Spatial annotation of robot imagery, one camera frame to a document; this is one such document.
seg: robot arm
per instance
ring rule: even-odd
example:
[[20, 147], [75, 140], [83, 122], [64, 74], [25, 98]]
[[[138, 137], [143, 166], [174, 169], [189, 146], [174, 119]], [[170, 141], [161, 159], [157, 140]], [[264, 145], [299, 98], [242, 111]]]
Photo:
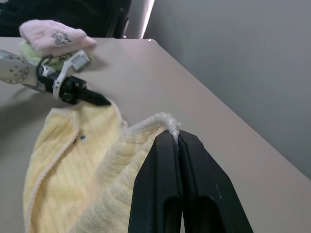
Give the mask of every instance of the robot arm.
[[90, 63], [86, 53], [81, 50], [64, 62], [60, 73], [55, 69], [26, 61], [10, 52], [0, 50], [0, 80], [10, 84], [22, 84], [39, 92], [50, 92], [57, 100], [76, 104], [84, 100], [95, 105], [110, 105], [101, 94], [87, 89], [86, 81], [69, 75], [80, 71]]

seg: yellow towel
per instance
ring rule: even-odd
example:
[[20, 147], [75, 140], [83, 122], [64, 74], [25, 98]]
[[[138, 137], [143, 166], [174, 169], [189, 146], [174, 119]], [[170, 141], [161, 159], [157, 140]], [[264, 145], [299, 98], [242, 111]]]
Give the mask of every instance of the yellow towel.
[[115, 105], [52, 109], [26, 175], [26, 233], [126, 233], [135, 177], [169, 114], [122, 128]]

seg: gray wall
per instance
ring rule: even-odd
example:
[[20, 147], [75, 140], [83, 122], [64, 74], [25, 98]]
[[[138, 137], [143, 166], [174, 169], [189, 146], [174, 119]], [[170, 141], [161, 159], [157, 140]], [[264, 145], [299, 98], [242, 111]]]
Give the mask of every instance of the gray wall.
[[309, 0], [155, 0], [145, 35], [309, 179], [310, 9]]
[[125, 32], [128, 39], [142, 39], [155, 0], [132, 0]]

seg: gray table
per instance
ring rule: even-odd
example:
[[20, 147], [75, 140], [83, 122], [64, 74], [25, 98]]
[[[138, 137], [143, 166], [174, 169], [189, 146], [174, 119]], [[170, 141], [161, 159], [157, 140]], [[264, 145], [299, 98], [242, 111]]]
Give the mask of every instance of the gray table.
[[[20, 38], [0, 38], [18, 53]], [[254, 232], [311, 232], [311, 181], [152, 40], [98, 39], [78, 77], [96, 84], [130, 124], [171, 113], [231, 178]], [[0, 232], [23, 231], [22, 191], [52, 95], [0, 83]]]

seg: folded cloth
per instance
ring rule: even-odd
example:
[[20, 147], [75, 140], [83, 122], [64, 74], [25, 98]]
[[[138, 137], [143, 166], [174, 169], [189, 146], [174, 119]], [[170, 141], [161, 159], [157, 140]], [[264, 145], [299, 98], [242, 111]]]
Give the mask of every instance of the folded cloth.
[[97, 42], [81, 29], [74, 29], [53, 20], [29, 20], [19, 33], [41, 56], [60, 56], [67, 52], [93, 51]]
[[[26, 60], [31, 60], [31, 61], [39, 63], [43, 58], [34, 50], [31, 44], [29, 44], [27, 41], [21, 42], [21, 44], [19, 45], [19, 51], [22, 57], [24, 57]], [[69, 59], [72, 55], [74, 55], [76, 52], [77, 51], [67, 52], [61, 56], [53, 57], [47, 65], [54, 68], [56, 71], [61, 71], [64, 62], [67, 59]], [[93, 59], [93, 56], [91, 53], [87, 53], [87, 56], [90, 60]]]
[[129, 128], [112, 106], [52, 109], [24, 187], [26, 233], [126, 233], [135, 177], [155, 137], [179, 124], [156, 114]]

